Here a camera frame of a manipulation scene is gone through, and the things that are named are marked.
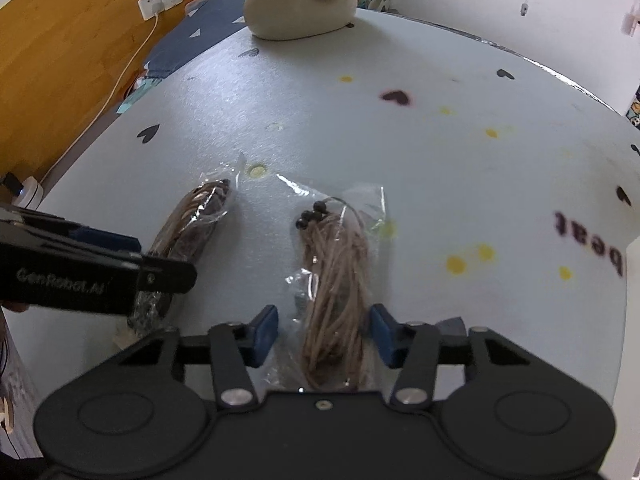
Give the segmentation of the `person's hand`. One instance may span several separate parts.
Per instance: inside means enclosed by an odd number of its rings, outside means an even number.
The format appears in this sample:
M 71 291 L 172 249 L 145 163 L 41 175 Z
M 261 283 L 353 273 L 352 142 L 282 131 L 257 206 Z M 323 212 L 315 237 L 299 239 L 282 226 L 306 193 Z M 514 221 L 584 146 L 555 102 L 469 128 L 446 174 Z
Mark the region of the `person's hand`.
M 31 410 L 34 407 L 34 399 L 30 391 L 32 383 L 23 370 L 21 358 L 14 356 L 14 343 L 4 311 L 22 313 L 28 308 L 28 304 L 15 302 L 1 304 L 1 391 L 21 410 Z

